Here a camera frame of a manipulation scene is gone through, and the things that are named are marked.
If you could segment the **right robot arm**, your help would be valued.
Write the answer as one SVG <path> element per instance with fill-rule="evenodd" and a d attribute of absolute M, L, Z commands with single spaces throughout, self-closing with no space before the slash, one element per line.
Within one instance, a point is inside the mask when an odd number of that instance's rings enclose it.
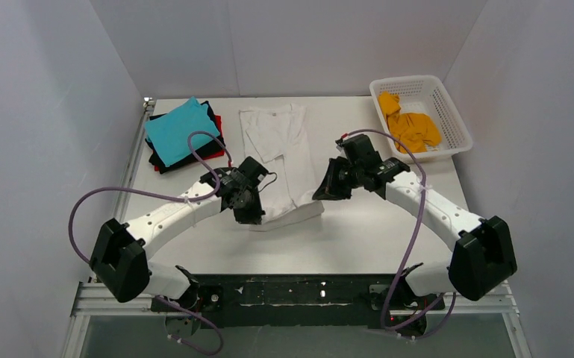
<path fill-rule="evenodd" d="M 452 253 L 441 263 L 403 266 L 399 283 L 406 298 L 456 292 L 478 301 L 517 272 L 511 232 L 503 219 L 482 218 L 428 188 L 406 163 L 383 160 L 365 134 L 336 143 L 341 154 L 329 160 L 313 199 L 347 200 L 354 189 L 363 188 L 406 210 Z"/>

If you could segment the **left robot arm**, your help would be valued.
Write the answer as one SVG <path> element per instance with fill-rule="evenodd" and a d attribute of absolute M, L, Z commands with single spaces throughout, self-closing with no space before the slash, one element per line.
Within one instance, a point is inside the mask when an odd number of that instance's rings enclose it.
<path fill-rule="evenodd" d="M 151 261 L 168 242 L 200 221 L 232 210 L 240 224 L 260 224 L 264 211 L 259 186 L 271 173 L 252 157 L 237 167 L 202 175 L 173 201 L 121 223 L 105 222 L 90 257 L 90 268 L 120 303 L 141 294 L 161 296 L 190 309 L 200 284 L 181 266 Z"/>

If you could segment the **white t-shirt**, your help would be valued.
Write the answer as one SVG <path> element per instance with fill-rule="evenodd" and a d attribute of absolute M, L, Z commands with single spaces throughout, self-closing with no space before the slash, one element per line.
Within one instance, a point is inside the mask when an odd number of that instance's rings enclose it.
<path fill-rule="evenodd" d="M 267 232 L 297 224 L 324 213 L 312 199 L 318 187 L 306 131 L 306 108 L 250 107 L 239 112 L 245 157 L 253 157 L 276 181 L 260 192 L 264 214 L 250 231 Z"/>

